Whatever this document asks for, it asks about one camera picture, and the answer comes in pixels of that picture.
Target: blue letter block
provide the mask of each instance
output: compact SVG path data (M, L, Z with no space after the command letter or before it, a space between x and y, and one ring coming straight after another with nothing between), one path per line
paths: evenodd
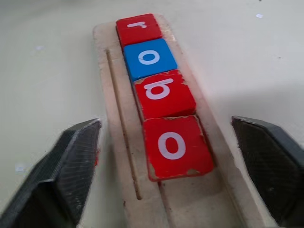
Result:
M155 39L124 47L132 81L175 70L177 64L164 39Z

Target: white surface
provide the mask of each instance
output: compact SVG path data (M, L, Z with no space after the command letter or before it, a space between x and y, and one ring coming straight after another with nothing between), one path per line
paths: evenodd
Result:
M303 147L303 7L302 0L2 0L0 211L24 178L16 163L33 165L75 123L105 119L92 29L128 16L160 13L171 23L241 168L232 115L280 125ZM103 179L107 154L85 228L123 223L114 175Z

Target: letter block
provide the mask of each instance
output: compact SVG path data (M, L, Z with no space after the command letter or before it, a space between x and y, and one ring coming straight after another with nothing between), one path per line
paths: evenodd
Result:
M177 68L164 39L127 45L124 47L124 56L132 81Z
M151 13L120 19L116 22L116 29L122 48L129 44L162 38L162 32Z
M134 82L144 119L192 115L194 98L179 70L149 76Z
M196 116L148 119L143 131L151 181L212 171L211 154Z

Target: white letter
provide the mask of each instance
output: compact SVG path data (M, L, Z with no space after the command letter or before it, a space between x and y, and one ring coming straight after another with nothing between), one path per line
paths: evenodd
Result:
M178 146L176 153L170 153L167 150L166 141L168 138L173 138L176 140ZM176 160L184 156L186 152L186 144L184 139L179 134L175 132L166 132L158 139L158 149L160 150L162 156L164 156L166 159Z
M151 84L145 85L144 88L147 90L146 96L148 98L150 98L151 100L159 100L159 99L162 99L162 98L168 96L168 94L170 93L170 88L166 84L169 84L171 82L173 82L173 79L168 78L166 80L162 80L159 82L153 82ZM153 94L152 89L155 87L158 87L158 86L162 87L163 91L160 94Z
M148 60L148 61L144 60L143 57L148 54L154 55L154 59ZM138 60L140 61L141 64L151 65L151 64L157 63L158 60L160 60L160 55L156 51L147 50L147 51L143 51L142 53L140 53L138 55Z
M135 27L135 26L140 26L142 28L146 28L147 26L145 25L145 22L144 21L141 21L141 22L137 22L137 23L133 23L133 24L129 24L127 25L128 28L131 28L131 27Z

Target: groove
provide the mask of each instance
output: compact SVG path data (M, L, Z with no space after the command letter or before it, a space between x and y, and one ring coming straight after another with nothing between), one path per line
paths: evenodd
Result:
M130 164L130 168L131 168L131 175L132 175L132 179L133 179L133 185L134 185L134 188L135 188L135 194L136 194L136 198L138 200L141 200L142 196L140 194L137 178L136 178L136 175L135 175L134 164L132 162L128 135L126 133L125 124L124 124L124 121L123 121L123 118L122 118L122 110L121 110L120 100L119 100L119 97L118 97L119 91L118 91L118 88L117 88L117 81L116 81L115 76L114 76L113 62L112 62L112 59L111 59L111 54L110 54L109 49L106 49L105 52L106 52L106 57L107 57L109 68L110 68L110 75L111 75L111 79L112 79L112 83L113 83L115 98L116 98L116 101L117 101L117 108L118 108L119 118L120 118L120 122L122 123L122 130L123 130L123 136L124 136L123 138L124 138L124 142L125 142L126 149L127 149L129 164Z
M167 215L167 218L168 218L169 227L170 228L176 228L176 226L173 223L172 216L171 216L171 210L172 209L170 208L170 206L168 204L167 196L166 196L165 189L164 189L165 183L162 182L162 181L159 181L159 182L157 182L157 184L158 184L158 188L160 190L162 203L165 207L165 212L166 212L166 215Z

